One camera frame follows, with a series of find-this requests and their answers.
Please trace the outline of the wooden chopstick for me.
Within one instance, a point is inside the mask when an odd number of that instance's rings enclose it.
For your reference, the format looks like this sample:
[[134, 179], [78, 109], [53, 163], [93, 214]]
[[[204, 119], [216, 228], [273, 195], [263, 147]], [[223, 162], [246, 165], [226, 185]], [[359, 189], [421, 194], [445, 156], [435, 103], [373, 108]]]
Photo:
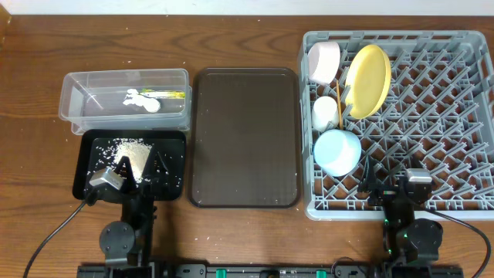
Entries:
[[341, 98], [340, 98], [340, 84], [339, 81], [336, 81], [336, 92], [337, 92], [337, 111], [338, 111], [338, 127], [340, 130], [343, 130], [343, 115], [341, 108]]

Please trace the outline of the white bowl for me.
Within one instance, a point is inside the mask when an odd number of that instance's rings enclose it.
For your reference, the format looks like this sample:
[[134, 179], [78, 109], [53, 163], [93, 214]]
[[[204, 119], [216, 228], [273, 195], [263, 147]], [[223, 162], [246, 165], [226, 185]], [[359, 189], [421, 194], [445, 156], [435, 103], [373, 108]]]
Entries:
[[337, 42], [317, 42], [308, 52], [309, 80], [329, 85], [340, 65], [340, 47]]

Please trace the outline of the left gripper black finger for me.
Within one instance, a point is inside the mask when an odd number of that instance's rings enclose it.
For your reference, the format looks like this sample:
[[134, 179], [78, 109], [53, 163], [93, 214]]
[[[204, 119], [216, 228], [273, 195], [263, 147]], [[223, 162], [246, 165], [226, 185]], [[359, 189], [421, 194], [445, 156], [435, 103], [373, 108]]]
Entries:
[[168, 181], [169, 170], [166, 163], [166, 156], [160, 151], [153, 151], [151, 159], [150, 177], [152, 181]]
[[132, 192], [136, 189], [134, 173], [130, 159], [127, 156], [123, 156], [120, 159], [115, 172], [123, 179], [123, 184], [120, 187], [121, 192]]

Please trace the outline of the light blue bowl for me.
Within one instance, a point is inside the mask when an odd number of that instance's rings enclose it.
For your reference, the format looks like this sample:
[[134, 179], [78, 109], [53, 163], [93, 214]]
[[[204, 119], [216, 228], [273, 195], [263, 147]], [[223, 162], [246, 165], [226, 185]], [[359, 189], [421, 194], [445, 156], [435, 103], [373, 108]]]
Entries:
[[342, 130], [321, 134], [313, 148], [314, 161], [328, 175], [341, 177], [349, 174], [360, 160], [362, 147], [359, 138]]

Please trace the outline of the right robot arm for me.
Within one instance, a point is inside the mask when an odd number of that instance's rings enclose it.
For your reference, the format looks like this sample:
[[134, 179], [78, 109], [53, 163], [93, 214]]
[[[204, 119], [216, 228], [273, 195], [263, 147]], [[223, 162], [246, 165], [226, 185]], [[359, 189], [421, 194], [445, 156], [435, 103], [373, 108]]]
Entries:
[[397, 181], [380, 181], [372, 158], [364, 165], [364, 180], [357, 190], [368, 194], [368, 205], [384, 211], [383, 246], [389, 258], [368, 272], [370, 277], [433, 278], [431, 264], [439, 258], [443, 228], [438, 222], [415, 217], [434, 184], [430, 172], [412, 160]]

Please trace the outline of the white paper cup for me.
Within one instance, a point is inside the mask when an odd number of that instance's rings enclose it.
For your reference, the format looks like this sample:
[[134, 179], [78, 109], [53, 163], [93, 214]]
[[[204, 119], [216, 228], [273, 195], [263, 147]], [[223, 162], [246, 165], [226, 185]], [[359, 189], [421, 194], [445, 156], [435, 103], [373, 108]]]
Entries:
[[339, 124], [339, 114], [335, 99], [328, 96], [319, 97], [313, 103], [311, 118], [313, 129], [319, 132], [337, 127]]

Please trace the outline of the yellow green snack wrapper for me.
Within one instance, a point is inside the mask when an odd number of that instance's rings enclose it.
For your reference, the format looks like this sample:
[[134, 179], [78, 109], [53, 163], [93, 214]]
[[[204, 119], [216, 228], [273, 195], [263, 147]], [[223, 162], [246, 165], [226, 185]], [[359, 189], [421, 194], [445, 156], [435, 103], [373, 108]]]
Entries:
[[142, 89], [140, 95], [154, 99], [184, 99], [186, 93], [180, 90], [151, 90]]

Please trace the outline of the yellow plate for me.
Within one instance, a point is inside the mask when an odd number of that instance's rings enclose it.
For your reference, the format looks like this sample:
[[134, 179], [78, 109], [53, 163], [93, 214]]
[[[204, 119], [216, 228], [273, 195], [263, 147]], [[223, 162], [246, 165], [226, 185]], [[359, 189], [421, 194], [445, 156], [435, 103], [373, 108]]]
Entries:
[[354, 57], [345, 86], [349, 92], [345, 104], [351, 105], [350, 116], [364, 119], [377, 113], [391, 86], [391, 62], [377, 45], [367, 45]]

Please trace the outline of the white tissue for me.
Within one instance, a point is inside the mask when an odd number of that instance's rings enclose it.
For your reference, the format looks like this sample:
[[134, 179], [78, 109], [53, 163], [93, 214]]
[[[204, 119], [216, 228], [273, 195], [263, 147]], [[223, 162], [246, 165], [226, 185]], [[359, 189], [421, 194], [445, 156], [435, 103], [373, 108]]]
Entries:
[[157, 113], [161, 104], [158, 100], [150, 97], [146, 97], [139, 93], [136, 89], [129, 89], [127, 95], [123, 100], [123, 105], [136, 105], [138, 107], [143, 107], [149, 113]]

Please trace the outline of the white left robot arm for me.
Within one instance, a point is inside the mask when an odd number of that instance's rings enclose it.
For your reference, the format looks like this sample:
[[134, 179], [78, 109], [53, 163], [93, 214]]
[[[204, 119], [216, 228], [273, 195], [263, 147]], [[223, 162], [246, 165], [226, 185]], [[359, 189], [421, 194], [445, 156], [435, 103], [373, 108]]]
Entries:
[[142, 184], [138, 185], [133, 166], [123, 156], [116, 169], [104, 168], [90, 178], [85, 201], [122, 205], [119, 221], [108, 224], [100, 234], [100, 248], [105, 255], [105, 267], [111, 276], [129, 272], [147, 272], [151, 255], [151, 237], [155, 212], [154, 202], [166, 194], [167, 165], [163, 156], [152, 148], [144, 165]]

